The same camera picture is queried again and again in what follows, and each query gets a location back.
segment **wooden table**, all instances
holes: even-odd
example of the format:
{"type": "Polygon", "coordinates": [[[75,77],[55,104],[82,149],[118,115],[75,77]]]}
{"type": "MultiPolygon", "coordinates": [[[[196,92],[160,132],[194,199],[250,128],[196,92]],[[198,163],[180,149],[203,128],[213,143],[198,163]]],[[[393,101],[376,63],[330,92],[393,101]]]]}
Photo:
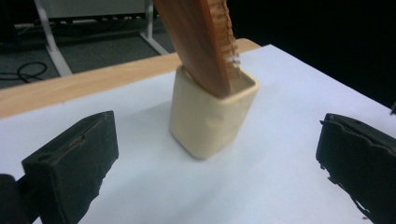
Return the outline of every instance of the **wooden table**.
{"type": "MultiPolygon", "coordinates": [[[[247,39],[238,39],[236,43],[239,52],[260,47],[247,39]]],[[[175,70],[178,65],[180,59],[171,53],[0,90],[0,118],[155,77],[175,70]]]]}

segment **dark floor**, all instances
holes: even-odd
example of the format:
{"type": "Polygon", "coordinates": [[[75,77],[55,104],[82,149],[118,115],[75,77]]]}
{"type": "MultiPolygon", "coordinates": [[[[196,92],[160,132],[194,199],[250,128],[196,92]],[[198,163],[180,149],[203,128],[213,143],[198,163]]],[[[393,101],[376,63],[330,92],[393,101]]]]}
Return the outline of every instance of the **dark floor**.
{"type": "MultiPolygon", "coordinates": [[[[145,28],[146,21],[141,18],[83,21],[72,24],[52,23],[52,32],[60,52],[74,74],[158,56],[158,52],[139,34],[145,28]]],[[[44,65],[28,65],[22,68],[23,74],[34,75],[47,66],[47,70],[38,77],[42,79],[58,77],[59,74],[45,49],[46,39],[40,25],[20,27],[17,32],[19,45],[14,41],[0,44],[0,73],[14,73],[0,75],[0,89],[24,84],[24,76],[19,78],[15,73],[27,63],[40,62],[44,65]]],[[[168,52],[175,52],[160,18],[154,21],[153,37],[168,52]]],[[[27,78],[27,80],[39,81],[35,78],[27,78]]]]}

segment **white surface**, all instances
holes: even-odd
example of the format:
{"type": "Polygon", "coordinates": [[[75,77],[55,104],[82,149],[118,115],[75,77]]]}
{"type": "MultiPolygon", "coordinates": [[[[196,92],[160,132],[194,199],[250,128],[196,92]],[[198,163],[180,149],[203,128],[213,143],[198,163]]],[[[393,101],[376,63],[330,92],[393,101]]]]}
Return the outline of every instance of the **white surface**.
{"type": "Polygon", "coordinates": [[[120,158],[80,223],[370,223],[319,168],[319,121],[341,114],[394,137],[389,110],[272,46],[241,62],[261,88],[232,145],[207,161],[168,131],[171,73],[1,119],[0,172],[21,177],[22,159],[114,110],[120,158]]]}

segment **cream ceramic cup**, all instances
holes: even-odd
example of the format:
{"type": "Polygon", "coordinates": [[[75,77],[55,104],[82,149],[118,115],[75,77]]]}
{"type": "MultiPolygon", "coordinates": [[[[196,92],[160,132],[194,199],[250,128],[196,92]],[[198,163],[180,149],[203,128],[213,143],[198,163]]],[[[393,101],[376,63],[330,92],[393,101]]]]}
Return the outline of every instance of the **cream ceramic cup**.
{"type": "Polygon", "coordinates": [[[219,99],[204,91],[180,66],[176,72],[170,131],[197,159],[207,159],[235,139],[259,89],[259,82],[241,71],[231,81],[232,94],[219,99]]]}

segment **white paper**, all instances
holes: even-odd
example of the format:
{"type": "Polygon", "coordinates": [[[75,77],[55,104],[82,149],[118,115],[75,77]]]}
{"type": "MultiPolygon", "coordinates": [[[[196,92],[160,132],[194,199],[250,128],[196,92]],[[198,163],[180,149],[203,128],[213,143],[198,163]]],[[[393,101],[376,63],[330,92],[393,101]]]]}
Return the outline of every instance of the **white paper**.
{"type": "Polygon", "coordinates": [[[80,223],[368,223],[319,168],[319,121],[340,114],[395,137],[389,110],[273,46],[241,62],[261,88],[236,139],[209,160],[193,159],[168,131],[169,73],[0,119],[0,172],[20,178],[22,159],[113,110],[120,158],[80,223]]]}

